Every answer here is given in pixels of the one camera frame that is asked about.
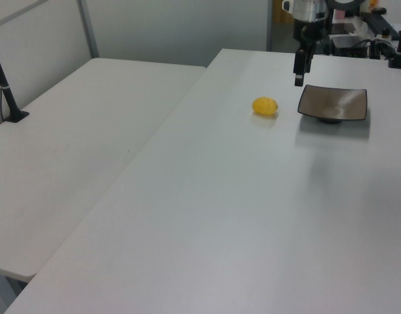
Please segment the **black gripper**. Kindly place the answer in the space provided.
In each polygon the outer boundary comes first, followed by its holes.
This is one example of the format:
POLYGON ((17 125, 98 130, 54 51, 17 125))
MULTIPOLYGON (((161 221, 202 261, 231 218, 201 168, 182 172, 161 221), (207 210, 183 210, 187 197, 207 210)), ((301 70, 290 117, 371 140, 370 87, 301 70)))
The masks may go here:
POLYGON ((294 19, 293 37, 299 42, 294 58, 294 85, 301 87, 305 73, 311 70, 311 63, 315 53, 315 43, 326 36, 326 20, 305 22, 294 19))

